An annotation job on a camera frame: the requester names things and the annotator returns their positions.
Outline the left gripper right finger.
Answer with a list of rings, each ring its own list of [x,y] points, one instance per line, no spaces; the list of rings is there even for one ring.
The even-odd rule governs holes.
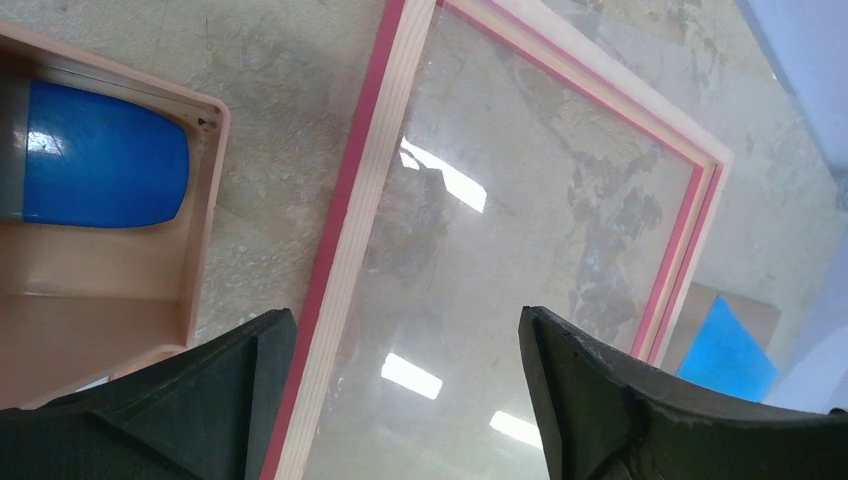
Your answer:
[[[522,365],[553,479],[843,479],[847,417],[708,390],[541,306],[524,307]]]

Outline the beach landscape photo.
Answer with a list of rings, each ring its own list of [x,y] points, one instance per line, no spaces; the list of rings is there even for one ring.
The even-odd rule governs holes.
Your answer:
[[[778,369],[719,296],[676,375],[725,395],[761,402],[777,380]]]

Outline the brown cardboard backing board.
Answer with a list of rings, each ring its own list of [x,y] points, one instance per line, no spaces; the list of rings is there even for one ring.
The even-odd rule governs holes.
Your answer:
[[[660,362],[662,370],[677,373],[717,299],[725,301],[738,323],[762,350],[766,349],[782,314],[778,307],[739,294],[692,283],[677,323],[668,337],[668,346]]]

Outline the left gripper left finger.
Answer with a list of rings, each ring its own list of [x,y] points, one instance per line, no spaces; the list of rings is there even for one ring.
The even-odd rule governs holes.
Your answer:
[[[1,413],[5,479],[256,479],[296,345],[287,309],[31,410]]]

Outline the pink wooden photo frame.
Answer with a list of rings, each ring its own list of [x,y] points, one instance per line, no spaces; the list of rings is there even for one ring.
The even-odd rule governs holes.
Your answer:
[[[262,469],[265,479],[303,474],[379,195],[400,144],[413,78],[431,20],[442,8],[692,165],[631,354],[658,362],[679,315],[734,162],[732,151],[542,1],[390,1],[316,253],[292,372]]]

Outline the clear acrylic glass sheet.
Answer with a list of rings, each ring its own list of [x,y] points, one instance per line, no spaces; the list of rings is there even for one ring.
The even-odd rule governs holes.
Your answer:
[[[693,165],[444,8],[306,479],[544,479],[525,306],[629,350]]]

